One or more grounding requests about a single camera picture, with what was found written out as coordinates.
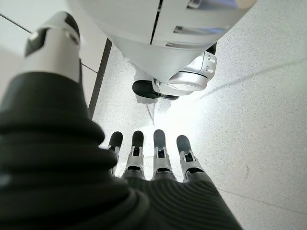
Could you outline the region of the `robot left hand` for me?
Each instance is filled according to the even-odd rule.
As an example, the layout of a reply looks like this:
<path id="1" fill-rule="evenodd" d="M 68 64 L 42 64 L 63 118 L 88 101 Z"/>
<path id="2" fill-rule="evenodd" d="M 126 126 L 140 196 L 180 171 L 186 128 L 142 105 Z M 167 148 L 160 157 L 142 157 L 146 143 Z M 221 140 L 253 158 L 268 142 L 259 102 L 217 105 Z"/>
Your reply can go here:
<path id="1" fill-rule="evenodd" d="M 67 12 L 54 14 L 26 41 L 23 68 L 0 104 L 0 227 L 3 230 L 239 230 L 240 224 L 195 157 L 177 148 L 177 181 L 165 135 L 154 133 L 151 180 L 136 131 L 123 175 L 114 176 L 122 134 L 104 133 L 88 115 L 80 33 Z"/>

